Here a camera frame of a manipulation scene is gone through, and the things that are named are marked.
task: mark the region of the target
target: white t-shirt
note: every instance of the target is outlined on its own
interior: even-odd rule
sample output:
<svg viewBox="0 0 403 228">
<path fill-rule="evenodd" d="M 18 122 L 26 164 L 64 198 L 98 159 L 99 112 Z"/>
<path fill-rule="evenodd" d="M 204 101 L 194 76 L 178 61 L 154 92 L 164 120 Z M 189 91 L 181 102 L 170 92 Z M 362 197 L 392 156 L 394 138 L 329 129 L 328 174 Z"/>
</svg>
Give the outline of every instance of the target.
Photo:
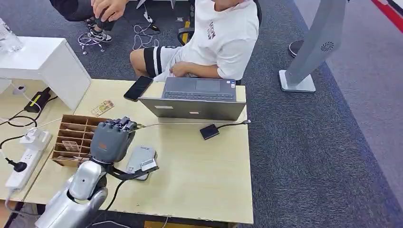
<svg viewBox="0 0 403 228">
<path fill-rule="evenodd" d="M 182 61 L 217 65 L 225 79 L 240 80 L 259 35 L 255 2 L 246 0 L 217 12 L 212 0 L 196 0 L 195 32 L 181 50 Z"/>
</svg>

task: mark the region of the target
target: laptop touchpad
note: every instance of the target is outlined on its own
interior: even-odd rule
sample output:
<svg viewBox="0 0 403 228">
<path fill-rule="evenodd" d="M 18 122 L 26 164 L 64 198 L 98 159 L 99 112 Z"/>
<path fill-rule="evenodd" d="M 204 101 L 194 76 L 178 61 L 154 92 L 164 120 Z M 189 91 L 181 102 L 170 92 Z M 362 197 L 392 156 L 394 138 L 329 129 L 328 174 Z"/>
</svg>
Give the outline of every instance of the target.
<svg viewBox="0 0 403 228">
<path fill-rule="evenodd" d="M 196 91 L 219 92 L 220 91 L 220 81 L 219 80 L 197 80 Z"/>
</svg>

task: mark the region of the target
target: plastic bottle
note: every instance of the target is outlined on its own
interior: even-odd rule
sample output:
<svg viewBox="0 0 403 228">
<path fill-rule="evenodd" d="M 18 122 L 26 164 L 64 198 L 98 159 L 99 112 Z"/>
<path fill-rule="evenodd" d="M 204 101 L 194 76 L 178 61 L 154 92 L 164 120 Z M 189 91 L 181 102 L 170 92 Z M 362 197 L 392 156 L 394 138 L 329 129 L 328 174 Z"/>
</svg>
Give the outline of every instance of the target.
<svg viewBox="0 0 403 228">
<path fill-rule="evenodd" d="M 22 48 L 22 42 L 0 18 L 0 51 L 15 52 Z"/>
</svg>

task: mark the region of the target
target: power strip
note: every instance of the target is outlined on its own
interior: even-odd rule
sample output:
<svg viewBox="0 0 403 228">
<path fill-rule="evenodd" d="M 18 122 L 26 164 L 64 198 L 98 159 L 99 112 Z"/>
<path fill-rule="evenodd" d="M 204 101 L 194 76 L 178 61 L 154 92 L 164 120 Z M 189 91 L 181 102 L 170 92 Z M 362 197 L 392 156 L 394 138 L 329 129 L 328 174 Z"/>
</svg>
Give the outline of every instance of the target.
<svg viewBox="0 0 403 228">
<path fill-rule="evenodd" d="M 46 134 L 44 136 L 44 142 L 46 144 L 44 148 L 46 148 L 50 142 L 50 139 L 52 138 L 52 134 L 50 134 L 50 132 L 43 132 L 43 133 Z M 6 188 L 9 188 L 10 190 L 23 189 L 27 184 L 28 180 L 30 179 L 34 169 L 38 165 L 38 162 L 42 157 L 43 151 L 44 149 L 41 151 L 36 151 L 27 148 L 20 160 L 20 162 L 25 162 L 27 164 L 26 169 L 22 172 L 13 171 L 6 182 Z"/>
</svg>

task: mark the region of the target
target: black and white shorts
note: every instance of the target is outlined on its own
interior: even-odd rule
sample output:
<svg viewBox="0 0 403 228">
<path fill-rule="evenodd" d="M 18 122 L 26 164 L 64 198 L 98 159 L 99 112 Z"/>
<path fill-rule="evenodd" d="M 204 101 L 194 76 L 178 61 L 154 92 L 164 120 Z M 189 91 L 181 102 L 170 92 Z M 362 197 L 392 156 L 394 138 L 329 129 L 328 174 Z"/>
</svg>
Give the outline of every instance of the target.
<svg viewBox="0 0 403 228">
<path fill-rule="evenodd" d="M 144 61 L 147 73 L 154 78 L 180 62 L 179 51 L 182 47 L 148 47 L 144 49 Z"/>
</svg>

